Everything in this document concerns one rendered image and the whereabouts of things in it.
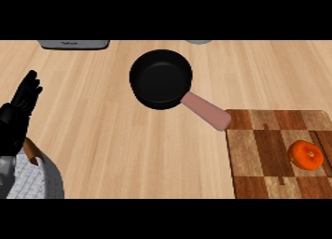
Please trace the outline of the grey flat appliance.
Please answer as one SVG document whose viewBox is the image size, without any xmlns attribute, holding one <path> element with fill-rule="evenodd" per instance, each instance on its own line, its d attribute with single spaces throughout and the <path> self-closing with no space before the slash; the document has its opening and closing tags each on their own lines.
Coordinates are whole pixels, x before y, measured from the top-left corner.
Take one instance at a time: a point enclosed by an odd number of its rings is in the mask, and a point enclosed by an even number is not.
<svg viewBox="0 0 332 239">
<path fill-rule="evenodd" d="M 109 47 L 109 40 L 40 40 L 43 49 L 97 50 Z"/>
</svg>

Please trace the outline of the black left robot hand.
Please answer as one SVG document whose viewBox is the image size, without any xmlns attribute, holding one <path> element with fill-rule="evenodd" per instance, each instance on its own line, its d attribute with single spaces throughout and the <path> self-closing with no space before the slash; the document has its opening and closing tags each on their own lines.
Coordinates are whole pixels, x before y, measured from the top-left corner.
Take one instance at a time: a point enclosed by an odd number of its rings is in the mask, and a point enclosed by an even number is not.
<svg viewBox="0 0 332 239">
<path fill-rule="evenodd" d="M 0 156 L 15 156 L 23 147 L 31 112 L 41 91 L 37 72 L 31 70 L 20 81 L 10 102 L 0 107 Z"/>
</svg>

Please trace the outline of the orange squash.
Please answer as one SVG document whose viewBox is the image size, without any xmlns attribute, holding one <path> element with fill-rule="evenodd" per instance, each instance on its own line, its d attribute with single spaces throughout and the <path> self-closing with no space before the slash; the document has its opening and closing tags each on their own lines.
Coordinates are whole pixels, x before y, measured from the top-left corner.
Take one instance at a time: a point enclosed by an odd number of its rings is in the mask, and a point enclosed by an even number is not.
<svg viewBox="0 0 332 239">
<path fill-rule="evenodd" d="M 287 149 L 289 161 L 304 170 L 314 171 L 321 167 L 323 154 L 310 142 L 298 140 Z"/>
</svg>

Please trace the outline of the checkered wooden cutting board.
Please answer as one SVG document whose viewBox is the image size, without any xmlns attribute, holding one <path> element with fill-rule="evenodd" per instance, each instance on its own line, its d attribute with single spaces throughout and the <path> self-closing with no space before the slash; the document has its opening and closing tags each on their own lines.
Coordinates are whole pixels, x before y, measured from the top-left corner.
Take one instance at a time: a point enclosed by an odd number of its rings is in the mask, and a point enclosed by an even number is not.
<svg viewBox="0 0 332 239">
<path fill-rule="evenodd" d="M 332 120 L 321 110 L 231 109 L 225 130 L 239 199 L 332 199 Z M 323 154 L 321 167 L 302 170 L 287 158 L 304 140 Z"/>
</svg>

